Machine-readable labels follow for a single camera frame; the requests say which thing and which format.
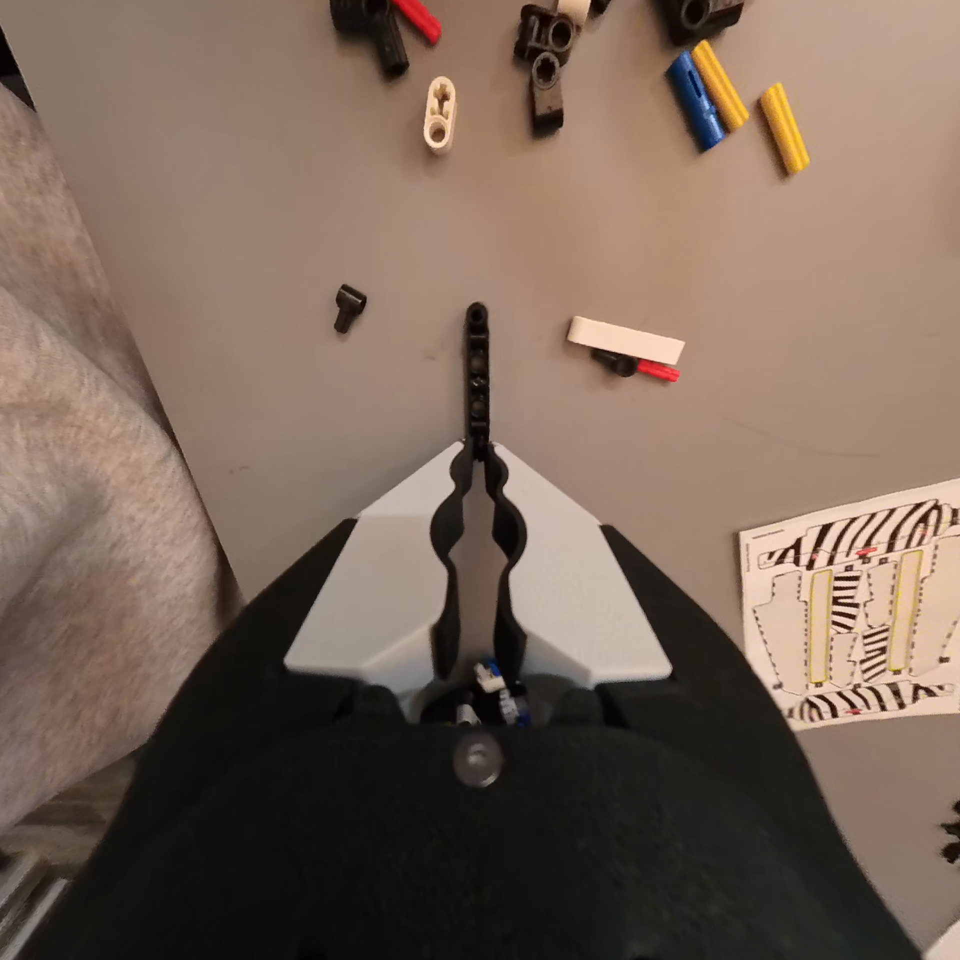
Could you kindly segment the black lego connector block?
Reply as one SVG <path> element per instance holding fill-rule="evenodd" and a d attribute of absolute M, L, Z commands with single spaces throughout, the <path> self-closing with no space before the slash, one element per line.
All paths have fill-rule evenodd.
<path fill-rule="evenodd" d="M 667 36 L 681 47 L 711 40 L 738 24 L 744 1 L 656 1 Z"/>

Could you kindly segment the black double hole lego connector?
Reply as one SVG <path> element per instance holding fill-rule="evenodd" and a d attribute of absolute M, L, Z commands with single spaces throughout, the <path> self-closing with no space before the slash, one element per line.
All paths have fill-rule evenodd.
<path fill-rule="evenodd" d="M 513 56 L 532 65 L 540 55 L 550 54 L 560 67 L 565 67 L 579 32 L 569 16 L 537 4 L 525 4 L 519 15 Z"/>

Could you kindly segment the short black lego beam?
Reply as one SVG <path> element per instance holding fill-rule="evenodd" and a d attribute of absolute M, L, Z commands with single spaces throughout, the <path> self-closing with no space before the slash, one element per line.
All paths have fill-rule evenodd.
<path fill-rule="evenodd" d="M 551 52 L 538 54 L 532 64 L 530 114 L 532 134 L 535 138 L 552 136 L 564 125 L 562 70 L 558 57 Z"/>

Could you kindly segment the yellow lego axle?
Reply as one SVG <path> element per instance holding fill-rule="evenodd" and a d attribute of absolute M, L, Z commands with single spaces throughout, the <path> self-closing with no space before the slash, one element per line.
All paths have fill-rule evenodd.
<path fill-rule="evenodd" d="M 691 49 L 690 57 L 725 130 L 729 134 L 740 130 L 750 112 L 711 43 L 706 39 L 700 41 Z"/>
<path fill-rule="evenodd" d="M 793 177 L 810 166 L 810 153 L 789 102 L 778 81 L 759 98 L 759 105 L 774 140 L 784 172 Z"/>

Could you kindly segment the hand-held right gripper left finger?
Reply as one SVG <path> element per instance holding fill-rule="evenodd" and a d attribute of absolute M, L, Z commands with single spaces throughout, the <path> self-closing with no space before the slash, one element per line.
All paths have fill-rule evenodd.
<path fill-rule="evenodd" d="M 456 665 L 474 446 L 452 443 L 362 510 L 284 658 L 292 673 L 383 687 L 407 717 Z"/>

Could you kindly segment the zebra striped sticker sheet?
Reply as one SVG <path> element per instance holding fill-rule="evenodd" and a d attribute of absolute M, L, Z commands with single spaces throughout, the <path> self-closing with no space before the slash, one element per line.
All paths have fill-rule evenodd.
<path fill-rule="evenodd" d="M 738 534 L 745 656 L 798 733 L 959 704 L 959 481 Z"/>

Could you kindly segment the blue lego pin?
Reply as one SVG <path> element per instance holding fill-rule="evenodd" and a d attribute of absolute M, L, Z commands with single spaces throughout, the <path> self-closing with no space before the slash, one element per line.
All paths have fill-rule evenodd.
<path fill-rule="evenodd" d="M 690 52 L 680 53 L 665 72 L 698 150 L 714 149 L 727 136 L 718 109 Z"/>

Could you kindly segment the black connector with red axle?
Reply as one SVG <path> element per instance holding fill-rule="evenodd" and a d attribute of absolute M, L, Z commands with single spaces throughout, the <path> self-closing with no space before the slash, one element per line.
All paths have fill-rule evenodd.
<path fill-rule="evenodd" d="M 329 10 L 338 34 L 372 46 L 388 80 L 401 78 L 409 68 L 398 16 L 430 46 L 443 34 L 441 21 L 422 1 L 330 1 Z"/>
<path fill-rule="evenodd" d="M 590 357 L 619 378 L 632 378 L 636 375 L 643 375 L 645 377 L 674 383 L 677 382 L 681 376 L 681 372 L 675 366 L 596 347 L 591 349 Z"/>

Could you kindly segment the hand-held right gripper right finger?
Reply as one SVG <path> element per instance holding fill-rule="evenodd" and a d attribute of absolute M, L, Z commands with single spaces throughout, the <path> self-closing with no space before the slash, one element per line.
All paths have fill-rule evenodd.
<path fill-rule="evenodd" d="M 485 482 L 506 560 L 493 636 L 505 678 L 588 690 L 667 679 L 670 660 L 599 520 L 501 443 L 487 450 Z"/>

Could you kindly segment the long black lego beam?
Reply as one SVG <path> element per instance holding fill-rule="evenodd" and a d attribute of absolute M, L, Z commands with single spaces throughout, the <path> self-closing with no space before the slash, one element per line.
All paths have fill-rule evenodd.
<path fill-rule="evenodd" d="M 490 444 L 490 366 L 489 310 L 474 301 L 463 321 L 464 438 L 477 462 L 486 461 Z"/>

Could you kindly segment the short white lego beam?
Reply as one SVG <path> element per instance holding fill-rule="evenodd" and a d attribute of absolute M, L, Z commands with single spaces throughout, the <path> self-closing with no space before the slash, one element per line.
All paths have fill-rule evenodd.
<path fill-rule="evenodd" d="M 452 80 L 438 76 L 430 82 L 423 119 L 423 140 L 435 156 L 447 154 L 453 143 L 458 110 L 458 98 Z"/>

